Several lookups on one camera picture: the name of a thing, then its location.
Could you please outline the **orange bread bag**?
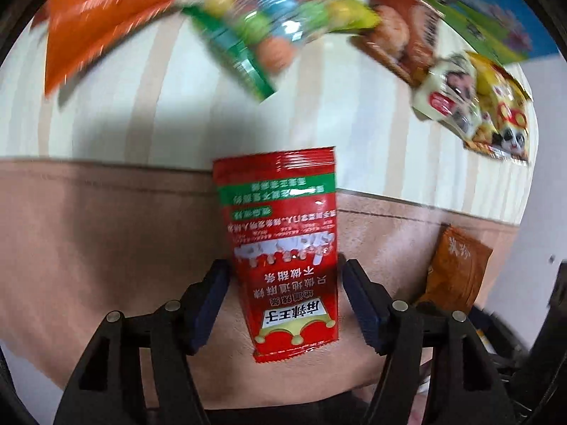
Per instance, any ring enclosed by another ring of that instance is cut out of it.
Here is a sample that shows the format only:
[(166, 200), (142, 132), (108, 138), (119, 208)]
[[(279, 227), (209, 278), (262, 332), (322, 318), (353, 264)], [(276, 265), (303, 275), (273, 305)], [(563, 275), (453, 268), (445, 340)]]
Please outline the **orange bread bag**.
[(446, 226), (429, 264), (426, 289), (416, 303), (468, 315), (482, 287), (493, 249), (454, 226)]

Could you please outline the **red spicy strip packet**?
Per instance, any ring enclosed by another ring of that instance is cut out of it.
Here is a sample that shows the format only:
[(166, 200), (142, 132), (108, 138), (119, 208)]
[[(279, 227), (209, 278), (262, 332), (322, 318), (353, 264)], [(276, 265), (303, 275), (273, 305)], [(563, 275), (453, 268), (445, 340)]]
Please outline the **red spicy strip packet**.
[(337, 341), (335, 150), (221, 158), (213, 180), (256, 362)]

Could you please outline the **yellow panda snack bag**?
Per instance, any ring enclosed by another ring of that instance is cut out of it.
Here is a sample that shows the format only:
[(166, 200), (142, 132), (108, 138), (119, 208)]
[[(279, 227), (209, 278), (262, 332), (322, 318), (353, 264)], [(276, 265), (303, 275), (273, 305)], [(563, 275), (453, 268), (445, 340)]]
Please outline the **yellow panda snack bag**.
[(527, 91), (501, 65), (475, 52), (468, 58), (477, 72), (476, 96), (482, 123), (465, 146), (496, 159), (529, 162)]

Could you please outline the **small white cartoon packet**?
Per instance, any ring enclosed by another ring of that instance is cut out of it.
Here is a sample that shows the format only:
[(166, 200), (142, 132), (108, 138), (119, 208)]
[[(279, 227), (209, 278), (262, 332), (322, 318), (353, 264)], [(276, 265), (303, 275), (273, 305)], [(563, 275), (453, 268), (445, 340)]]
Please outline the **small white cartoon packet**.
[(477, 71), (467, 52), (439, 58), (412, 97), (412, 108), (444, 123), (463, 141), (471, 141), (482, 124)]

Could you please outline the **brown meat snack packet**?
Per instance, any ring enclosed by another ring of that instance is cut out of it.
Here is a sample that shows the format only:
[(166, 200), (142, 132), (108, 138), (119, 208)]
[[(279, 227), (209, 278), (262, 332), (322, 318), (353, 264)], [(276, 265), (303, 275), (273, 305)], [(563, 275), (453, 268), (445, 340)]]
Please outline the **brown meat snack packet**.
[(425, 0), (369, 0), (380, 22), (352, 44), (412, 87), (425, 80), (435, 61), (442, 12)]

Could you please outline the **colourful candy ball bag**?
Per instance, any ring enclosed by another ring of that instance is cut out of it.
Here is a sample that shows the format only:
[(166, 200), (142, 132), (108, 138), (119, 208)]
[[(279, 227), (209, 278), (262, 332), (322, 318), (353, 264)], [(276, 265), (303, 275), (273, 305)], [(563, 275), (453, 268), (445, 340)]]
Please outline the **colourful candy ball bag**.
[(182, 12), (259, 101), (275, 93), (278, 77), (309, 42), (381, 22), (360, 0), (191, 0)]

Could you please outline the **orange snack bag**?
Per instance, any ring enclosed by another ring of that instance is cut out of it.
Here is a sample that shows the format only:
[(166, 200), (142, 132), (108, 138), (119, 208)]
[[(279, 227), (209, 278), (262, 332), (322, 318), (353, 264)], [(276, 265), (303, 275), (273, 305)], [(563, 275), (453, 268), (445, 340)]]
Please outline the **orange snack bag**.
[(129, 32), (171, 10), (175, 1), (47, 0), (31, 25), (48, 25), (44, 95), (95, 62)]

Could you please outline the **striped cat blanket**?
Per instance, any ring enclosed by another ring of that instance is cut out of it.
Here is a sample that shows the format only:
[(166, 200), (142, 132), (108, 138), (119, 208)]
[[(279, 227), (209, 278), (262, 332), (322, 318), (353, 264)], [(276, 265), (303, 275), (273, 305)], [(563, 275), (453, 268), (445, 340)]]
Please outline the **striped cat blanket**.
[(338, 249), (397, 298), (421, 291), (444, 225), (492, 250), (479, 302), (509, 256), (533, 166), (418, 118), (346, 34), (305, 45), (264, 102), (182, 15), (50, 96), (45, 53), (27, 25), (1, 67), (1, 340), (59, 387), (109, 311), (150, 313), (228, 254), (220, 157), (333, 148)]

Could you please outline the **cardboard milk box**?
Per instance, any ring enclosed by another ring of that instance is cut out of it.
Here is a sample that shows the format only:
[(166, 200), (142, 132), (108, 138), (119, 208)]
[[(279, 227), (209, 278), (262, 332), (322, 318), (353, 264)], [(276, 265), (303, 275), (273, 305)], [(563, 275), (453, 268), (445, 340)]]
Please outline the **cardboard milk box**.
[(477, 52), (500, 64), (559, 52), (525, 0), (425, 0)]

